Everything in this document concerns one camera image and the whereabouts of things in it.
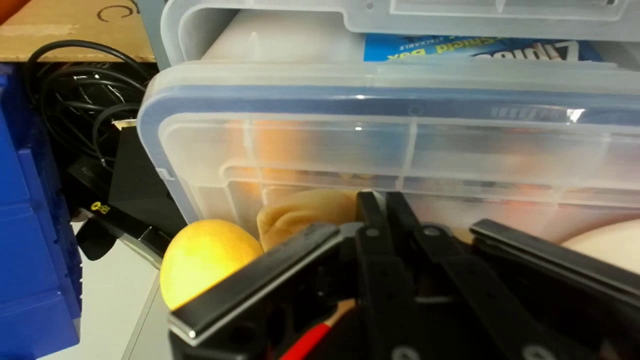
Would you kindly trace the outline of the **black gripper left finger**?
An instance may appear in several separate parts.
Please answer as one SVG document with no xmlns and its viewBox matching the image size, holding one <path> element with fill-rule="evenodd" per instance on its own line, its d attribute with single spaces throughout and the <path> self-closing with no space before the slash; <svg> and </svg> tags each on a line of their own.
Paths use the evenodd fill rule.
<svg viewBox="0 0 640 360">
<path fill-rule="evenodd" d="M 313 224 L 169 312 L 171 360 L 361 360 L 358 222 Z"/>
</svg>

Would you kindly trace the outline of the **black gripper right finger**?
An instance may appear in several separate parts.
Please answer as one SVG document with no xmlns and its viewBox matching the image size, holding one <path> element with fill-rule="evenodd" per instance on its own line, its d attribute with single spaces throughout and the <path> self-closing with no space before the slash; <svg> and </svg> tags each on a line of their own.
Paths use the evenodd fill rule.
<svg viewBox="0 0 640 360">
<path fill-rule="evenodd" d="M 545 329 L 585 360 L 640 360 L 640 276 L 494 219 L 475 222 L 486 258 Z"/>
</svg>

